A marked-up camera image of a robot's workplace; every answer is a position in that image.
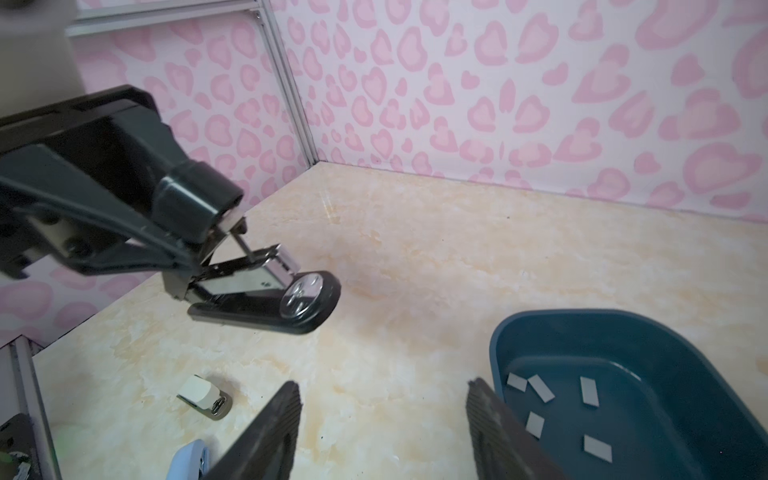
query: pink heart pattern wallpaper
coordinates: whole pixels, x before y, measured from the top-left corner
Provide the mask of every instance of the pink heart pattern wallpaper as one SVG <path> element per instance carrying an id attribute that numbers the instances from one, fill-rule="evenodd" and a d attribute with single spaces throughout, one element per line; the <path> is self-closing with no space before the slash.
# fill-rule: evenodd
<path id="1" fill-rule="evenodd" d="M 250 15 L 76 38 L 73 47 L 88 92 L 133 84 L 152 93 L 181 147 L 238 184 L 247 207 L 306 169 Z M 47 345 L 151 275 L 80 276 L 51 258 L 27 271 L 0 283 L 0 345 L 20 334 Z"/>
<path id="2" fill-rule="evenodd" d="M 765 0 L 271 0 L 328 161 L 768 221 Z"/>

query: white rectangular piece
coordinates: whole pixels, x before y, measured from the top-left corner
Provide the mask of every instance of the white rectangular piece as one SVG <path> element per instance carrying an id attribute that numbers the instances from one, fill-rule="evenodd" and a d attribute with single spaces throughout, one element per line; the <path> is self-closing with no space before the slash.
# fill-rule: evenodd
<path id="1" fill-rule="evenodd" d="M 588 379 L 585 376 L 579 378 L 581 379 L 581 401 L 587 405 L 599 407 L 598 384 L 593 379 Z"/>
<path id="2" fill-rule="evenodd" d="M 552 391 L 549 389 L 547 384 L 544 383 L 544 380 L 542 380 L 540 376 L 532 376 L 530 379 L 528 379 L 528 383 L 531 384 L 533 390 L 536 391 L 542 402 L 546 403 L 554 398 L 554 393 L 552 393 Z"/>
<path id="3" fill-rule="evenodd" d="M 602 458 L 608 463 L 614 462 L 611 446 L 598 439 L 593 439 L 589 435 L 584 435 L 584 451 L 586 453 L 591 453 L 598 458 Z"/>
<path id="4" fill-rule="evenodd" d="M 544 429 L 544 417 L 540 417 L 533 412 L 528 413 L 528 422 L 525 424 L 525 430 L 536 437 L 541 438 L 541 430 Z"/>
<path id="5" fill-rule="evenodd" d="M 525 389 L 528 388 L 528 380 L 521 376 L 517 376 L 514 373 L 510 373 L 507 377 L 507 385 L 511 386 L 513 389 L 518 389 L 521 392 L 524 392 Z"/>

